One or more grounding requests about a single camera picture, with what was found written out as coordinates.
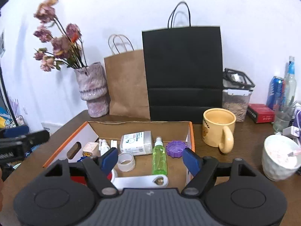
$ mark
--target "blue gripper pad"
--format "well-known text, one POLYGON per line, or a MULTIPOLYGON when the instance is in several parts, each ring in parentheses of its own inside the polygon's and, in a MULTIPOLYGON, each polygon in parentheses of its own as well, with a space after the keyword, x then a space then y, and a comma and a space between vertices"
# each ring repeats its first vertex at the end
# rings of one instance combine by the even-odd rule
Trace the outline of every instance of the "blue gripper pad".
POLYGON ((19 126, 14 128, 8 128, 4 131, 3 137, 4 138, 14 138, 21 135, 26 135, 29 133, 28 126, 19 126))
POLYGON ((108 175, 118 161, 118 149, 111 148, 101 157, 100 169, 108 175))
POLYGON ((203 160, 191 149, 185 148, 183 150, 183 162, 192 176, 196 176, 202 168, 203 160))

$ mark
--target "purple bottle cap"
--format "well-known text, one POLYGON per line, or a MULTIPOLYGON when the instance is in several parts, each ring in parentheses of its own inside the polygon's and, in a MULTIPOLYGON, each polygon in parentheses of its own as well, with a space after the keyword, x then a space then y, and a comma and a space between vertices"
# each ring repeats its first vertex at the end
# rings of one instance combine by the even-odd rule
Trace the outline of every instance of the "purple bottle cap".
POLYGON ((166 152, 172 158, 180 158, 182 156, 183 150, 187 148, 187 145, 182 141, 171 141, 166 146, 166 152))

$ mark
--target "glass cup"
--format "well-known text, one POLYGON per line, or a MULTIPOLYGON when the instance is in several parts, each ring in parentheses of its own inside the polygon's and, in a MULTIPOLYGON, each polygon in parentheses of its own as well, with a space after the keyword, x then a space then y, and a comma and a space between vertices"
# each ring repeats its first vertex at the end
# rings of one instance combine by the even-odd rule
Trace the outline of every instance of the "glass cup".
POLYGON ((281 106, 275 110, 275 119, 273 129, 276 132, 282 132, 284 128, 287 128, 292 120, 295 107, 281 106))

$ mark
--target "cardboard box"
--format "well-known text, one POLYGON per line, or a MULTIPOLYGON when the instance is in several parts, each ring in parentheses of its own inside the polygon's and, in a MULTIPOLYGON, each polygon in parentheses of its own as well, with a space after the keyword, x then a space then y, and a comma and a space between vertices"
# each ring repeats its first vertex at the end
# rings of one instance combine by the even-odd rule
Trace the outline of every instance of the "cardboard box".
POLYGON ((265 104, 249 104, 246 112, 255 123, 268 123, 274 121, 274 111, 265 104))
MULTIPOLYGON (((181 140, 186 142, 187 147, 195 151, 193 127, 192 122, 189 121, 85 122, 54 152, 43 167, 48 167, 57 159, 67 158, 69 162, 77 162, 82 156, 82 148, 86 143, 95 142, 99 138, 106 139, 108 143, 110 143, 111 140, 117 140, 119 149, 122 135, 141 131, 151 131, 153 142, 155 142, 157 136, 162 137, 164 146, 170 141, 181 140)), ((169 179, 168 187, 178 188, 179 191, 182 191, 192 176, 185 167, 182 158, 171 158, 168 155, 166 157, 167 177, 169 179)), ((151 175, 152 158, 152 154, 135 156, 136 166, 129 172, 121 172, 117 165, 114 169, 117 171, 118 177, 151 175)))

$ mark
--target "pink textured vase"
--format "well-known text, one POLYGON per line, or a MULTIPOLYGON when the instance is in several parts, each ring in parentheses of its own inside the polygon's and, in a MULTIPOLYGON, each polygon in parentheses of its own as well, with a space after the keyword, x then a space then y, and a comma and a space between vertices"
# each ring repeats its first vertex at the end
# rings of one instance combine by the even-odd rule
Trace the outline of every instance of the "pink textured vase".
POLYGON ((106 115, 109 112, 108 86, 101 63, 97 62, 74 71, 81 98, 87 101, 89 115, 106 115))

